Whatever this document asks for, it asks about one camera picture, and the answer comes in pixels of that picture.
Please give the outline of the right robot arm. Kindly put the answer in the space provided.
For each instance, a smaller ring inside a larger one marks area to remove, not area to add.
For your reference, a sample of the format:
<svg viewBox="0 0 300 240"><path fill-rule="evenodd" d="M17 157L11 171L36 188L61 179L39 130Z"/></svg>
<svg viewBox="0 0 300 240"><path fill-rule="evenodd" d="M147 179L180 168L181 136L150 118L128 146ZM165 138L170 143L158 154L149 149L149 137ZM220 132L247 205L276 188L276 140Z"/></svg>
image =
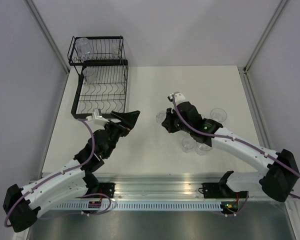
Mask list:
<svg viewBox="0 0 300 240"><path fill-rule="evenodd" d="M167 108L161 125L169 133L188 133L197 143L229 153L256 170L229 170L218 182L203 183L205 198L245 198L249 192L263 192L277 202L286 201L299 174L292 152L278 152L247 142L221 123L203 118L180 93L171 94L168 100L173 106Z"/></svg>

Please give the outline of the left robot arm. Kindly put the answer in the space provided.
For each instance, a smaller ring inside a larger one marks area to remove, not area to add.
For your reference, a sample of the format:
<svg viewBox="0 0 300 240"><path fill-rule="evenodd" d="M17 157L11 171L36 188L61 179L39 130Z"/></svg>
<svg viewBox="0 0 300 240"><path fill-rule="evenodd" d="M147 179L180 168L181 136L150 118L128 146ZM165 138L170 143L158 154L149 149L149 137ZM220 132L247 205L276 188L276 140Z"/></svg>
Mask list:
<svg viewBox="0 0 300 240"><path fill-rule="evenodd" d="M86 145L61 169L27 185L11 185L5 194L4 226L14 232L31 227L42 215L57 205L75 198L94 198L99 181L94 172L104 165L120 138L135 127L140 111L111 112L112 121L93 113L80 119L90 138Z"/></svg>

